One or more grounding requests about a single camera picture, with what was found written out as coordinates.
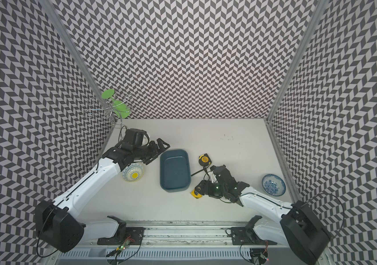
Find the black yellow round tape measure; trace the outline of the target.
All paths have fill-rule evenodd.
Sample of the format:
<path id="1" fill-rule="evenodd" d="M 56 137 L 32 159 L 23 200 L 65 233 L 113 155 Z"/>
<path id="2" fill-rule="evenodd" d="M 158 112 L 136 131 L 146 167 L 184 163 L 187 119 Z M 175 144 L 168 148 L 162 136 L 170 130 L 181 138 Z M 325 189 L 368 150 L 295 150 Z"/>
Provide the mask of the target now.
<path id="1" fill-rule="evenodd" d="M 198 163 L 202 167 L 202 169 L 197 172 L 192 173 L 191 176 L 195 176 L 199 174 L 200 172 L 205 172 L 207 174 L 208 173 L 207 169 L 212 164 L 212 160 L 207 153 L 204 153 L 199 157 Z"/>

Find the dark teal storage box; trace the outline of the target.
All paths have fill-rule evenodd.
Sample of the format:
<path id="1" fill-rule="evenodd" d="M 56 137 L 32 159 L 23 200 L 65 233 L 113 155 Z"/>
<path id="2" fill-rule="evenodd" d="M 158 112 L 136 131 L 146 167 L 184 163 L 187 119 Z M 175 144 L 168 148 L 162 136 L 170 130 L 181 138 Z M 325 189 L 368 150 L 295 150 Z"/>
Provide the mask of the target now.
<path id="1" fill-rule="evenodd" d="M 188 153 L 183 149 L 165 151 L 160 156 L 160 185 L 169 193 L 185 191 L 191 184 Z"/>

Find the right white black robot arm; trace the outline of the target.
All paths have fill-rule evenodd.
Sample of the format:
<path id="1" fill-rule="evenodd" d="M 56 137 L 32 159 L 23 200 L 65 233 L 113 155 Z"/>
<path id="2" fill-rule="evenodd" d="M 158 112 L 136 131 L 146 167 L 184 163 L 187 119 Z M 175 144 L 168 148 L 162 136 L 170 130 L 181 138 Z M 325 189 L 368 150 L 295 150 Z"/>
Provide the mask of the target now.
<path id="1" fill-rule="evenodd" d="M 283 202 L 263 194 L 236 181 L 225 166 L 212 166 L 212 173 L 216 180 L 202 180 L 191 192 L 193 197 L 225 198 L 229 203 L 257 211 L 258 215 L 246 227 L 250 240 L 288 246 L 305 264 L 317 263 L 332 235 L 307 203 Z"/>

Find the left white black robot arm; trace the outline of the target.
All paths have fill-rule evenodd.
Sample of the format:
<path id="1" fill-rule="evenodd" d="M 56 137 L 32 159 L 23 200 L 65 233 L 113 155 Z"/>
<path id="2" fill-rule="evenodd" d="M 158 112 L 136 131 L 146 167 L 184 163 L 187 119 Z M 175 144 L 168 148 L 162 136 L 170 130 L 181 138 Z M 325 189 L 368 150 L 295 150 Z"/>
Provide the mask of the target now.
<path id="1" fill-rule="evenodd" d="M 81 241 L 95 239 L 124 240 L 126 222 L 109 215 L 104 221 L 86 221 L 79 216 L 87 203 L 115 176 L 135 161 L 145 165 L 170 148 L 161 138 L 137 146 L 120 141 L 107 150 L 93 169 L 68 191 L 35 208 L 35 229 L 39 241 L 66 253 Z"/>

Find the glass bowl yellow flower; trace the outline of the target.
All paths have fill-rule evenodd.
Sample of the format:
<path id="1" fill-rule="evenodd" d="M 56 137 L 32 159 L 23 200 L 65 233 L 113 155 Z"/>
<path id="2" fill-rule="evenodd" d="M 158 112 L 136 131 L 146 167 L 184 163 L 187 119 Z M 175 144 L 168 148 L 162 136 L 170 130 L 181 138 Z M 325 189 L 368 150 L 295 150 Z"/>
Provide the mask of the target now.
<path id="1" fill-rule="evenodd" d="M 127 182 L 136 182 L 144 176 L 144 173 L 144 165 L 141 162 L 134 162 L 122 171 L 122 178 Z"/>

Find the blue white patterned plate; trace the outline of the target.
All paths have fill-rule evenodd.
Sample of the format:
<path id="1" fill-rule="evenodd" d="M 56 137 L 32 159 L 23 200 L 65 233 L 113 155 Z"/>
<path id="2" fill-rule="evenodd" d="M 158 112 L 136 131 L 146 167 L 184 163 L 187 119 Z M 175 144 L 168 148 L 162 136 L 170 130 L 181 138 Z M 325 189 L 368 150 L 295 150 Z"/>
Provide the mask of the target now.
<path id="1" fill-rule="evenodd" d="M 286 193 L 286 183 L 275 174 L 265 175 L 262 178 L 262 187 L 266 193 L 275 197 L 280 197 Z"/>

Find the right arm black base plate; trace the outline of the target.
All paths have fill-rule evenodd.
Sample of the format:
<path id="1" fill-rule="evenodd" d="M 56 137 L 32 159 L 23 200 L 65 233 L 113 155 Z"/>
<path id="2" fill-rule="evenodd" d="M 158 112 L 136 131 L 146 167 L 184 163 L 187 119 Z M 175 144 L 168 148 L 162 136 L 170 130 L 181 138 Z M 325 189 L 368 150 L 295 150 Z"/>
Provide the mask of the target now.
<path id="1" fill-rule="evenodd" d="M 260 239 L 253 229 L 247 229 L 245 227 L 231 227 L 226 229 L 226 234 L 231 238 L 233 245 L 277 245 L 273 241 L 265 241 Z"/>

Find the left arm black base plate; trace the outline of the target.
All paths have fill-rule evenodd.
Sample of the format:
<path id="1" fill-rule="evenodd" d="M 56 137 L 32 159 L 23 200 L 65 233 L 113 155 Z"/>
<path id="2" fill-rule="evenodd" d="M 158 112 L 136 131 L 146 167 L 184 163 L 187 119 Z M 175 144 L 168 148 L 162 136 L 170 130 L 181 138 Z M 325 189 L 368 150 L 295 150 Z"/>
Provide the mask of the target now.
<path id="1" fill-rule="evenodd" d="M 132 239 L 131 245 L 140 245 L 144 237 L 144 232 L 144 227 L 127 227 L 125 229 L 118 229 L 112 237 L 99 238 L 97 240 L 97 245 L 121 245 L 127 238 L 128 240 Z"/>

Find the aluminium front rail frame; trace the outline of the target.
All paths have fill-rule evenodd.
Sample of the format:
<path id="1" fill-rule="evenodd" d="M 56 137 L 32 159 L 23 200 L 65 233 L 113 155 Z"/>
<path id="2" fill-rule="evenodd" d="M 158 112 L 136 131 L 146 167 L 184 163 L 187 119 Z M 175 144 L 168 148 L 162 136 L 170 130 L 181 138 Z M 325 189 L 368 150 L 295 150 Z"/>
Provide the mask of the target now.
<path id="1" fill-rule="evenodd" d="M 214 250 L 220 248 L 222 250 L 221 258 L 228 258 L 234 254 L 249 262 L 260 263 L 266 257 L 268 247 L 288 248 L 292 252 L 288 246 L 279 244 L 274 246 L 232 244 L 231 238 L 226 234 L 226 229 L 247 227 L 251 219 L 257 215 L 258 213 L 253 212 L 246 214 L 234 212 L 226 215 L 200 213 L 195 216 L 157 216 L 154 219 L 123 220 L 126 222 L 126 228 L 145 228 L 140 245 L 131 245 L 132 239 L 128 240 L 128 238 L 121 245 L 97 245 L 98 239 L 95 239 L 81 241 L 72 250 L 63 254 L 73 253 L 82 246 L 107 246 L 109 249 L 107 256 L 117 256 L 119 260 L 124 260 L 126 258 L 143 258 L 147 249 L 151 247 L 161 248 L 165 258 L 195 259 L 211 257 Z"/>

